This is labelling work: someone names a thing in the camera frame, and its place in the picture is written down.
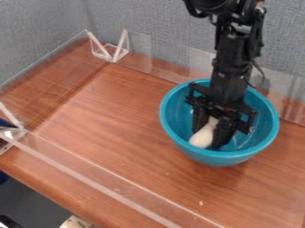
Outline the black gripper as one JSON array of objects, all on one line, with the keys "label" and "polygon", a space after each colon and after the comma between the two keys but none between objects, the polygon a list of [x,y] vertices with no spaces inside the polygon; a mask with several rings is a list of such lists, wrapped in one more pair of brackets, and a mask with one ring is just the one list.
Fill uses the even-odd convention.
[{"label": "black gripper", "polygon": [[224,69],[213,63],[209,85],[188,83],[185,103],[192,107],[192,133],[204,127],[209,117],[219,120],[212,135],[215,150],[230,142],[234,131],[248,134],[252,130],[256,111],[244,103],[252,67],[251,61]]}]

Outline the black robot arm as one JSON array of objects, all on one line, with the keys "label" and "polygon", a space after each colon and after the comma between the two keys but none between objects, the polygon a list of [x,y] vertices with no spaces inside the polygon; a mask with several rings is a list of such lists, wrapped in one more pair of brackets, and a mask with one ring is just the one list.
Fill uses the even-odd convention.
[{"label": "black robot arm", "polygon": [[189,143],[212,150],[234,134],[252,130],[254,110],[244,103],[250,77],[259,69],[255,58],[263,47],[264,0],[181,0],[188,14],[215,26],[212,75],[208,85],[188,83],[185,102],[192,107]]}]

